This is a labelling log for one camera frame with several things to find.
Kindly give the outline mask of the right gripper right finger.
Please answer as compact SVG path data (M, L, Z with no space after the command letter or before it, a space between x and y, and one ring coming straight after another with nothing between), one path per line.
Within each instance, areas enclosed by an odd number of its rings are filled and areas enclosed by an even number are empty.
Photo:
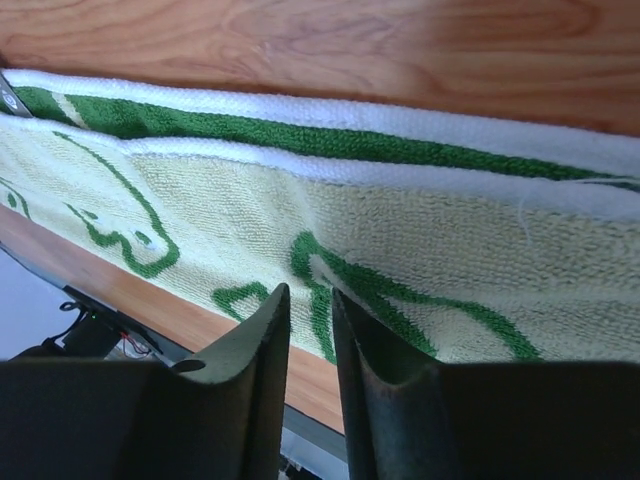
M332 321L352 478L638 477L636 364L447 364L341 292Z

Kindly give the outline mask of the green patterned towel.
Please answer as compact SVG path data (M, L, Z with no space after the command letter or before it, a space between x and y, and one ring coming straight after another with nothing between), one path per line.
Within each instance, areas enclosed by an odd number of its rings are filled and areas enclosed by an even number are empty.
M443 362L639 358L639 142L353 101L1 74L1 202L242 321L339 289Z

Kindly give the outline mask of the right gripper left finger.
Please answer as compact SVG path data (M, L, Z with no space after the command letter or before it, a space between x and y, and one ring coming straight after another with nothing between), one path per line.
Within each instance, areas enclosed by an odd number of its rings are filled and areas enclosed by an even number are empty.
M274 479L290 291L196 354L157 361L21 355L1 365L5 479Z

